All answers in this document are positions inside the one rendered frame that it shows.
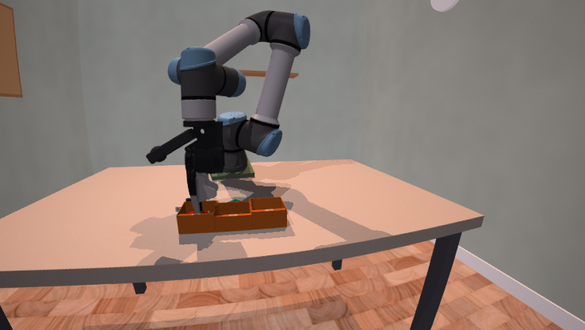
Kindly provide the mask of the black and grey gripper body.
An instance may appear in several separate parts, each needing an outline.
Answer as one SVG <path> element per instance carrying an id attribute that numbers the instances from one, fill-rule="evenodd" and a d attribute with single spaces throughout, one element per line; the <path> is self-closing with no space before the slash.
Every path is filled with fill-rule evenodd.
<path id="1" fill-rule="evenodd" d="M 223 122 L 215 120 L 183 121 L 183 127 L 193 127 L 193 134 L 197 138 L 196 141 L 185 147 L 185 169 L 188 159 L 191 159 L 192 169 L 197 173 L 223 173 L 225 166 Z M 204 135 L 201 133 L 201 129 L 204 129 Z"/>

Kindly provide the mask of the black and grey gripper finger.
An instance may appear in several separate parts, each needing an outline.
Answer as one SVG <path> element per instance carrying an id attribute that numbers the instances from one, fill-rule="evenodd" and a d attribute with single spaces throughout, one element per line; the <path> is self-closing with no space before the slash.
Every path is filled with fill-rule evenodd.
<path id="1" fill-rule="evenodd" d="M 215 198 L 217 191 L 207 185 L 205 176 L 196 176 L 195 170 L 192 169 L 191 159 L 188 159 L 188 163 L 186 164 L 186 177 L 193 208 L 196 213 L 201 213 L 199 202 Z"/>
<path id="2" fill-rule="evenodd" d="M 212 188 L 215 188 L 215 189 L 216 189 L 216 191 L 218 191 L 218 189 L 219 189 L 219 186 L 218 186 L 218 184 L 217 184 L 217 183 L 215 183 L 215 182 L 212 182 L 212 181 L 210 181 L 210 180 L 209 180 L 209 177 L 208 177 L 208 174 L 206 174 L 206 173 L 200 173 L 200 174 L 196 173 L 196 174 L 197 174 L 197 176 L 198 176 L 198 175 L 203 175 L 203 176 L 205 176 L 205 177 L 206 177 L 206 180 L 207 180 L 207 185 L 208 185 L 208 186 L 210 186 L 210 187 L 212 187 Z M 200 202 L 200 208 L 201 208 L 201 211 L 203 211 L 202 202 Z"/>

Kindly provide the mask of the orange rack of bins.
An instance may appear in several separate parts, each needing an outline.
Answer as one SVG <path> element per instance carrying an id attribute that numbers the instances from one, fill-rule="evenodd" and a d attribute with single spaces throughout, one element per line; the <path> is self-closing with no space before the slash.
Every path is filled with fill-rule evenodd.
<path id="1" fill-rule="evenodd" d="M 250 201 L 219 203 L 217 200 L 203 201 L 202 206 L 203 211 L 210 211 L 210 213 L 189 214 L 189 212 L 195 212 L 192 202 L 184 201 L 176 216 L 178 234 L 287 227 L 287 208 L 281 197 L 250 198 Z"/>

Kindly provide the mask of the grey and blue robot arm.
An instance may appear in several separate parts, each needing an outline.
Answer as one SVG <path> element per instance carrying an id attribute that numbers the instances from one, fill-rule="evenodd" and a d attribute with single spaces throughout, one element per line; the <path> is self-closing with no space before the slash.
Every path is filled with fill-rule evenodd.
<path id="1" fill-rule="evenodd" d="M 282 138 L 277 118 L 293 60 L 310 41 L 309 20 L 297 13 L 266 10 L 244 18 L 238 26 L 204 47 L 185 48 L 181 58 L 171 60 L 168 66 L 170 80 L 181 85 L 182 119 L 214 121 L 216 95 L 238 97 L 247 84 L 241 71 L 223 64 L 249 45 L 270 43 L 272 54 L 256 113 L 250 120 L 241 112 L 222 113 L 217 118 L 223 122 L 226 173 L 247 167 L 245 150 L 265 157 L 277 150 Z M 153 147 L 146 157 L 151 164 L 162 162 L 195 138 L 193 129 L 188 129 Z"/>

